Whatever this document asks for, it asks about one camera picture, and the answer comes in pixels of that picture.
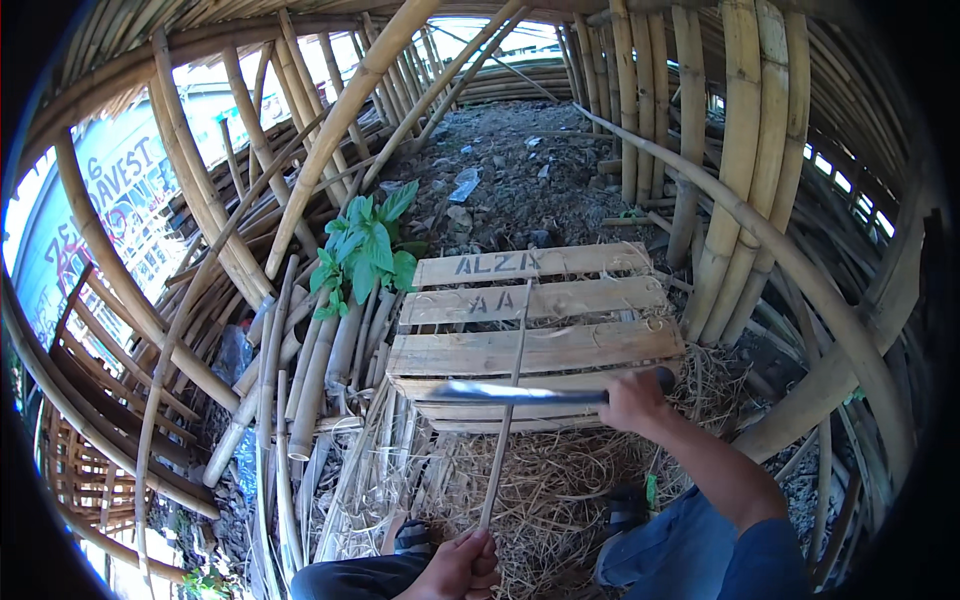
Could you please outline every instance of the green tag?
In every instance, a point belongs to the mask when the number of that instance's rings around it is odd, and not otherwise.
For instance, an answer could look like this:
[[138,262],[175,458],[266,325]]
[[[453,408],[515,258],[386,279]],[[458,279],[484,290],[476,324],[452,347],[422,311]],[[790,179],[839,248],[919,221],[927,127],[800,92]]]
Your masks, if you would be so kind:
[[657,475],[647,475],[647,508],[654,510],[654,501],[657,499]]

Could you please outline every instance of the bamboo pole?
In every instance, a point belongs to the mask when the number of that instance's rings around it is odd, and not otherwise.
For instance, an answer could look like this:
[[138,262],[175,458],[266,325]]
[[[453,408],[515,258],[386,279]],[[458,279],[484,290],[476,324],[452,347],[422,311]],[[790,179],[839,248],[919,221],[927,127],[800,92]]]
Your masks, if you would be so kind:
[[[253,77],[253,111],[256,113],[258,124],[260,122],[260,112],[263,109],[263,85],[267,81],[267,65],[270,63],[270,55],[273,52],[274,43],[272,41],[263,42],[263,46],[260,47],[260,61],[256,65],[256,75]],[[256,153],[250,152],[249,157],[247,177],[253,184],[259,174],[260,163]]]
[[[679,6],[673,7],[673,31],[677,39],[677,62],[680,64],[680,156],[700,166],[704,163],[707,100],[704,47],[697,12]],[[694,228],[699,225],[698,196],[699,192],[689,181],[677,181],[673,233],[666,251],[667,264],[675,271],[686,264],[686,251],[690,247]]]
[[566,52],[564,34],[560,31],[559,25],[553,26],[553,32],[557,36],[557,44],[560,46],[560,56],[564,59],[566,79],[570,82],[570,89],[573,90],[573,99],[577,101],[577,104],[582,106],[584,99],[580,97],[580,87],[577,85],[578,82],[573,75],[573,63],[570,61],[570,55]]
[[230,129],[227,127],[227,118],[220,119],[220,135],[224,138],[224,150],[227,152],[227,165],[230,168],[230,177],[233,187],[237,190],[237,198],[243,198],[243,178],[240,177],[240,165],[237,164],[237,155],[233,153],[233,143],[230,140]]
[[[267,134],[260,127],[260,118],[257,116],[256,107],[250,102],[250,92],[247,90],[243,73],[240,71],[240,59],[237,56],[236,48],[232,46],[224,48],[221,56],[224,60],[224,68],[227,70],[227,81],[230,85],[230,91],[233,93],[233,101],[237,106],[237,112],[240,114],[244,128],[247,130],[247,135],[250,137],[250,154],[256,156],[261,164],[272,165],[275,159],[274,152],[270,148]],[[277,170],[270,178],[270,189],[273,190],[276,202],[280,206],[286,206],[290,202],[290,187],[287,186],[287,181],[283,178],[281,171]],[[295,233],[307,255],[315,255],[319,247],[317,238],[314,237],[310,227],[302,219],[297,223]]]
[[321,325],[317,341],[310,352],[303,391],[300,393],[300,405],[290,432],[290,458],[305,461],[310,458],[310,445],[313,443],[313,428],[318,413],[324,411],[324,379],[326,366],[333,349],[333,340],[340,324],[339,315],[327,317]]
[[[370,168],[370,171],[368,171],[367,175],[364,177],[362,185],[363,189],[368,188],[373,183],[373,180],[377,175],[379,175],[380,170],[383,169],[384,165],[386,165],[387,160],[389,160],[393,155],[394,151],[403,141],[403,138],[406,137],[406,134],[411,130],[414,123],[417,123],[418,119],[420,119],[420,116],[426,112],[427,107],[430,106],[430,103],[433,102],[433,99],[440,95],[440,92],[443,91],[446,85],[453,80],[454,75],[460,72],[460,69],[462,69],[470,57],[473,56],[473,53],[480,48],[480,45],[490,39],[493,34],[496,33],[496,30],[499,29],[500,25],[502,25],[504,21],[514,14],[521,4],[522,2],[520,0],[510,0],[506,6],[500,9],[497,14],[490,19],[490,22],[488,22],[487,25],[480,30],[476,37],[474,37],[473,40],[467,44],[467,47],[464,48],[459,55],[457,55],[457,58],[453,60],[453,62],[450,64],[450,68],[443,73],[442,77],[430,86],[430,89],[426,94],[423,95],[422,98],[420,98],[420,101],[417,102],[417,105],[412,110],[407,112],[406,116],[403,117],[403,121],[396,128],[396,131],[394,131],[393,135],[390,136],[390,139],[387,140],[387,143],[380,151],[379,156],[373,162],[373,166]],[[427,123],[426,128],[422,130],[421,135],[426,135],[427,138],[429,137],[430,133],[432,133],[432,131],[436,128],[434,120],[436,119],[436,123],[440,123],[440,121],[443,120],[446,111],[449,110],[456,100],[457,94],[458,92],[456,92],[455,88],[454,92],[451,92],[446,96],[440,108],[433,113],[433,117],[431,117],[430,122]],[[415,144],[413,152],[419,152],[420,148],[421,145],[418,146]]]
[[[183,157],[189,167],[189,174],[184,173],[183,175],[185,177],[192,176],[201,191],[206,209],[213,219],[213,223],[209,224],[210,227],[207,227],[204,232],[207,239],[212,239],[216,237],[216,233],[219,233],[220,229],[222,229],[227,222],[227,211],[223,205],[220,204],[220,196],[217,194],[213,182],[210,180],[210,174],[206,171],[206,165],[204,165],[204,160],[200,156],[200,150],[197,148],[197,141],[194,139],[193,133],[190,132],[190,127],[187,124],[186,115],[183,112],[183,105],[180,103],[180,93],[177,91],[176,84],[174,84],[170,51],[167,47],[166,36],[162,30],[154,32],[153,45],[154,58],[156,60],[156,81],[159,84],[160,94],[163,96],[163,102],[166,106],[165,116],[169,119],[173,133],[180,144],[180,150],[183,152]],[[164,111],[159,110],[158,113],[161,117],[164,116]],[[198,212],[194,210],[194,217],[197,216]],[[238,284],[237,288],[244,294],[244,298],[247,299],[248,304],[251,306],[259,305],[265,296],[273,292],[274,288],[270,284],[270,280],[263,275],[263,271],[260,269],[260,265],[257,264],[256,259],[253,258],[250,249],[247,248],[238,235],[229,239],[228,246],[236,255],[239,267],[250,279],[252,284],[252,289],[247,290],[245,289],[247,287],[245,282],[241,281],[241,284]]]
[[[760,125],[760,47],[754,1],[721,3],[727,52],[727,124],[720,164],[720,181],[737,198],[750,195]],[[684,311],[682,328],[695,342],[707,324],[720,293],[740,225],[723,206],[710,219],[697,288]]]
[[[636,85],[638,100],[636,103],[636,128],[639,136],[654,139],[656,136],[656,116],[654,108],[654,64],[650,52],[650,26],[643,14],[630,15],[630,27],[634,32],[636,49]],[[636,205],[646,206],[650,200],[653,186],[654,158],[640,149],[636,153]]]
[[[582,108],[578,108],[578,110],[580,110],[590,119],[598,119],[598,117],[589,114]],[[737,198],[736,194],[729,187],[724,185],[721,181],[714,179],[710,174],[704,171],[702,167],[697,167],[681,156],[676,155],[649,140],[645,140],[632,135],[629,132],[625,132],[613,123],[601,122],[601,125],[617,135],[620,135],[630,143],[636,144],[638,148],[646,148],[651,154],[659,156],[665,163],[682,172],[688,179],[690,179],[691,182],[695,183],[714,199],[714,215],[721,211],[731,214],[732,218],[741,227],[748,228],[750,233],[757,240],[759,240],[760,244],[770,249],[770,252],[777,259],[777,262],[779,262],[783,270],[787,272],[787,274],[790,275],[794,281],[797,282],[797,285],[801,288],[801,291],[804,292],[804,295],[810,301],[810,304],[817,310],[818,313],[820,313],[827,327],[837,340],[837,344],[835,345],[837,347],[837,351],[835,355],[830,356],[830,361],[832,363],[837,363],[841,370],[843,370],[846,365],[839,363],[839,361],[842,359],[845,360],[845,362],[849,361],[852,373],[855,373],[855,378],[859,379],[860,385],[863,388],[866,396],[871,400],[871,407],[874,409],[877,426],[880,429],[884,446],[887,449],[889,463],[891,466],[890,470],[894,478],[894,485],[898,490],[903,484],[906,474],[910,468],[910,461],[914,449],[912,433],[909,432],[904,425],[906,423],[906,419],[900,417],[900,413],[905,410],[905,408],[897,398],[897,387],[894,383],[893,377],[891,376],[890,371],[887,369],[886,364],[883,362],[883,358],[881,357],[880,353],[877,351],[875,341],[871,339],[871,336],[865,330],[864,326],[860,324],[860,321],[856,318],[855,313],[847,304],[847,301],[844,300],[843,297],[840,296],[840,294],[830,286],[824,276],[817,270],[816,267],[813,266],[809,259],[807,259],[782,233],[780,233],[777,228],[775,228],[769,221],[764,219],[749,204],[746,204]],[[916,221],[920,221],[920,219],[916,219],[914,223],[910,223],[909,227],[906,227],[905,229],[910,231],[911,228],[916,227]],[[917,244],[917,246],[919,246],[920,242],[920,239],[917,237],[909,240],[909,243]],[[904,247],[907,243],[908,241],[900,242],[900,244],[902,244]],[[911,247],[910,251],[919,254],[919,248],[917,246]],[[890,261],[894,261],[898,258],[900,257],[892,257]],[[898,266],[900,266],[899,261],[894,265],[888,263],[887,268],[894,269]],[[901,290],[898,290],[902,293],[902,297],[897,298],[897,300],[901,302],[901,305],[898,306],[898,310],[902,309],[901,307],[906,306],[907,304],[909,305],[909,308],[912,309],[917,297],[915,294],[913,294],[913,292],[915,292],[917,288],[913,287],[912,283],[909,285],[900,285],[898,287],[902,288]],[[878,291],[874,290],[874,293],[879,296]],[[898,311],[893,309],[890,310],[891,315],[893,315],[895,312]],[[900,321],[900,327],[902,327],[902,323],[904,322],[905,318],[903,321]],[[826,362],[827,360],[825,357],[825,360],[821,361],[821,364]],[[847,374],[843,371],[837,372],[836,378],[841,377],[847,377]],[[811,379],[811,377],[805,377],[803,381],[801,381],[801,384],[798,385],[798,388],[803,386],[808,379]],[[823,383],[824,382],[817,381],[811,385],[823,385]],[[777,407],[781,407],[784,402],[785,400],[782,400]],[[819,415],[817,421],[819,421],[822,417],[823,415]],[[761,422],[768,420],[769,418],[770,414],[768,414],[767,417],[765,417]],[[756,425],[754,425],[750,431],[753,432],[755,430]],[[790,441],[792,442],[793,440],[796,440],[796,437],[791,438]]]
[[290,244],[293,225],[303,214],[313,187],[320,178],[323,165],[339,148],[340,138],[346,132],[349,120],[366,101],[376,82],[387,70],[387,65],[406,46],[406,41],[439,6],[439,2],[440,0],[406,0],[361,61],[357,74],[344,89],[344,95],[337,100],[324,130],[303,163],[297,185],[290,197],[290,203],[283,211],[283,218],[277,227],[276,238],[267,258],[268,274],[276,275],[279,261]]
[[[333,89],[337,92],[337,98],[339,98],[340,95],[344,93],[344,78],[340,74],[340,66],[337,64],[337,57],[333,54],[333,45],[330,43],[330,34],[327,32],[318,34],[317,40],[320,42],[320,49],[324,54],[326,70],[330,74],[330,81],[333,83]],[[360,132],[360,127],[357,125],[356,119],[353,120],[353,123],[350,123],[348,131],[350,133],[350,139],[353,141],[353,146],[356,148],[360,159],[366,160],[367,158],[370,158],[370,149],[367,148],[367,141]],[[316,252],[310,252],[309,254],[312,256],[316,254]]]
[[[504,13],[507,7],[512,8],[514,5],[515,3],[513,1],[508,2],[507,5],[504,6],[504,8],[497,13],[496,18],[499,18],[499,16],[502,13]],[[473,80],[473,77],[483,67],[484,62],[486,62],[487,59],[493,56],[493,52],[500,47],[500,43],[503,41],[503,38],[509,35],[510,32],[513,31],[514,28],[517,25],[519,25],[524,18],[526,18],[527,14],[529,14],[531,10],[532,9],[530,7],[520,6],[520,8],[510,18],[510,21],[503,26],[503,29],[497,32],[496,35],[493,37],[493,39],[490,40],[487,46],[483,49],[483,52],[480,53],[480,56],[477,57],[477,59],[473,62],[473,64],[470,66],[467,72],[464,73],[464,75],[460,78],[460,81],[453,86],[453,91],[451,91],[450,94],[446,97],[446,100],[444,100],[444,103],[440,106],[440,109],[437,110],[437,112],[433,113],[433,116],[430,117],[430,120],[427,122],[426,127],[423,128],[423,133],[421,133],[420,136],[417,137],[417,141],[414,142],[414,147],[412,150],[414,154],[418,153],[420,150],[423,149],[423,146],[426,144],[426,141],[430,138],[430,133],[432,133],[435,129],[437,129],[437,126],[440,125],[440,122],[444,120],[444,115],[449,110],[450,106],[452,106],[453,103],[456,102],[457,98],[464,91],[467,85],[469,85],[470,81]]]
[[[670,90],[666,69],[666,29],[663,14],[651,12],[647,15],[650,27],[650,58],[654,66],[654,141],[661,146],[667,144],[667,130],[670,125]],[[654,159],[654,178],[650,197],[663,198],[663,161]]]
[[[584,76],[587,80],[587,96],[590,102],[590,112],[600,114],[600,83],[597,79],[596,70],[593,68],[593,48],[590,45],[589,34],[587,33],[587,22],[584,16],[578,12],[573,14],[573,19],[577,24],[577,37],[580,41],[580,52],[583,55]],[[594,133],[600,133],[600,126],[591,122]]]
[[[774,204],[783,161],[789,79],[783,15],[767,0],[756,0],[756,7],[761,68],[760,129],[747,202],[767,218]],[[713,344],[720,339],[743,293],[758,251],[754,236],[741,229],[717,300],[700,335],[701,342]]]
[[[611,0],[613,44],[616,50],[617,76],[620,78],[620,122],[623,129],[637,133],[636,128],[636,67],[634,65],[634,39],[630,29],[630,16],[625,0]],[[624,144],[622,186],[620,198],[624,205],[636,202],[636,148]]]
[[[777,191],[770,209],[770,223],[780,232],[786,231],[793,212],[800,173],[804,166],[806,126],[810,114],[810,48],[807,41],[806,17],[789,12],[783,19],[786,30],[789,99],[787,108],[786,138],[783,143],[783,158]],[[743,327],[754,312],[756,301],[766,285],[774,266],[774,257],[765,248],[760,248],[754,268],[747,278],[743,293],[720,338],[721,344],[732,345],[739,339]]]

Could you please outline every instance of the green plant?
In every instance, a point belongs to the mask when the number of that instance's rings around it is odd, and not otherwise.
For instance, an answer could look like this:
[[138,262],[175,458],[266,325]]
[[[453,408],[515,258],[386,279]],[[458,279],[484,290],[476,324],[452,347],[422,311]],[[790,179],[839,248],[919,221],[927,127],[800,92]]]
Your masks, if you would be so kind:
[[[326,224],[329,238],[322,249],[317,250],[320,265],[310,275],[310,291],[330,288],[330,298],[325,306],[318,306],[314,319],[326,319],[348,312],[346,297],[341,289],[344,280],[349,281],[358,304],[367,301],[376,279],[381,285],[393,285],[397,290],[412,290],[417,259],[407,250],[394,252],[393,244],[399,236],[396,221],[420,189],[420,181],[407,183],[381,204],[373,204],[373,196],[357,196],[347,207],[347,215],[341,215]],[[399,244],[401,248],[422,253],[425,246],[418,242]]]
[[229,600],[235,584],[223,576],[216,566],[210,566],[206,575],[199,567],[183,576],[183,587],[192,598],[200,600]]

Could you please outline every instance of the blue jeans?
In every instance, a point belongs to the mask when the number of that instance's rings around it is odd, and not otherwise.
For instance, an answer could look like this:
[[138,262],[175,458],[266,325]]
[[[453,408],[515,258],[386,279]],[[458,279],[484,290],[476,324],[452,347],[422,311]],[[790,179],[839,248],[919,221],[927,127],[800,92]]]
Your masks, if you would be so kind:
[[[693,488],[649,523],[604,543],[594,578],[633,585],[626,599],[716,598],[736,543],[733,524]],[[310,564],[294,577],[294,600],[389,600],[420,576],[423,556],[379,556]]]

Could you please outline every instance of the person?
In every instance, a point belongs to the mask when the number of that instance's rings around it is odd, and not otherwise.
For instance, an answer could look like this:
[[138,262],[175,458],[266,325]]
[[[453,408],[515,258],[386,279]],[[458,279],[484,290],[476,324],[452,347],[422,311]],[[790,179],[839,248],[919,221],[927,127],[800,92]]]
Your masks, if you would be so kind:
[[[630,494],[611,501],[610,529],[594,580],[630,586],[633,600],[721,598],[792,600],[811,595],[797,536],[780,487],[762,467],[676,412],[652,370],[608,388],[600,420],[672,454],[694,487],[649,522]],[[499,582],[487,531],[440,545],[433,558],[421,521],[397,533],[394,556],[312,564],[291,586],[294,600],[484,600]]]

